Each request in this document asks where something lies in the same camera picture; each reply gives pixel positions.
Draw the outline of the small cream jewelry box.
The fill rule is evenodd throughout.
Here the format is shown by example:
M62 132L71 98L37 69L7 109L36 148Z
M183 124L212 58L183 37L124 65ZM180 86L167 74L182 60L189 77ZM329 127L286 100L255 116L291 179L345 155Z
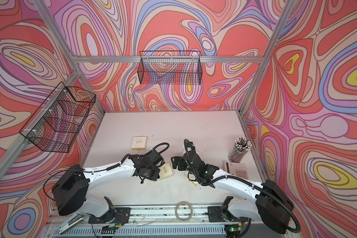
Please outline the small cream jewelry box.
M172 166L169 162L160 167L159 180L165 180L173 176Z

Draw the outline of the cream drawer jewelry box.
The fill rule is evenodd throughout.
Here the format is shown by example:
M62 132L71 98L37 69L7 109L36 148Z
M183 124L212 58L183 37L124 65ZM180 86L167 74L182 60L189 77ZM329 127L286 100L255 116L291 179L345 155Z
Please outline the cream drawer jewelry box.
M132 150L146 150L147 137L146 136L134 136L132 138L131 149Z

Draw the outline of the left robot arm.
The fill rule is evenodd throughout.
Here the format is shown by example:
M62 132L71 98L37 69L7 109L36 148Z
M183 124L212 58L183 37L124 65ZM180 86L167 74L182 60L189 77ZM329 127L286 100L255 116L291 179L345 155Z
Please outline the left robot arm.
M90 191L123 178L138 177L141 184L145 180L157 181L160 168L165 164L162 153L169 147L169 143L162 142L145 154L127 154L119 162L100 167L71 166L52 187L58 214L67 216L81 212L96 218L115 214L110 198L99 197Z

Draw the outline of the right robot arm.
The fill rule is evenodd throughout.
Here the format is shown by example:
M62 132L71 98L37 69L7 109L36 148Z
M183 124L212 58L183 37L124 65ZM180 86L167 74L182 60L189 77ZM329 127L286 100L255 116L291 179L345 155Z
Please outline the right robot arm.
M237 195L255 207L251 213L278 234L286 231L299 234L301 225L294 214L294 204L285 192L272 180L255 182L234 176L217 166L204 163L197 154L195 145L185 139L185 153L171 158L174 170L187 171L194 175L194 181L201 186L226 190Z

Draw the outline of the cream jewelry box front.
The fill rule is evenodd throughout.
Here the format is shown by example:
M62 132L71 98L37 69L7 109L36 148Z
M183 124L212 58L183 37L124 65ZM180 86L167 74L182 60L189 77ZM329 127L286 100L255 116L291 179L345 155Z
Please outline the cream jewelry box front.
M187 180L192 186L194 186L194 187L198 186L199 183L198 183L195 179L189 178L190 175L191 175L191 174L190 174L189 172L186 172L186 173L185 173L186 180Z

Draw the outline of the cup of pencils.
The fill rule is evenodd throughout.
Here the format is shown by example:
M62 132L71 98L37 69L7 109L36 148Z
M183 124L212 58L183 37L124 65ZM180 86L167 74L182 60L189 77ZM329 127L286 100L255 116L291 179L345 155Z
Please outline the cup of pencils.
M235 140L234 146L228 154L228 159L232 163L239 163L245 154L251 150L252 143L245 137Z

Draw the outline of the white stapler tool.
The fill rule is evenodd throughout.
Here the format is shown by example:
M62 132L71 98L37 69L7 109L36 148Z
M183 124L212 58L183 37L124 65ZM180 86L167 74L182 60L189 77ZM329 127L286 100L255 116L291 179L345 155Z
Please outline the white stapler tool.
M63 235L78 224L84 223L83 213L76 212L59 226L59 235Z

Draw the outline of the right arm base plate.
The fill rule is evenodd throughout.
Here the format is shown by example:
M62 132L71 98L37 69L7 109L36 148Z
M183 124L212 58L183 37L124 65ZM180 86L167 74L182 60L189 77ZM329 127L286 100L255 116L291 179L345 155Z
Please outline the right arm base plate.
M209 206L207 207L208 219L211 223L215 222L248 222L247 217L235 217L226 208L221 208L221 206Z

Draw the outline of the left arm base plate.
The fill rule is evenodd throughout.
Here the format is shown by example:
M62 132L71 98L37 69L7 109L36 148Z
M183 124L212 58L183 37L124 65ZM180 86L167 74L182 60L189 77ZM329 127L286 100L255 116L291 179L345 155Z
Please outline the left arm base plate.
M90 216L89 224L115 224L124 225L129 222L131 209L129 207L110 208L101 217Z

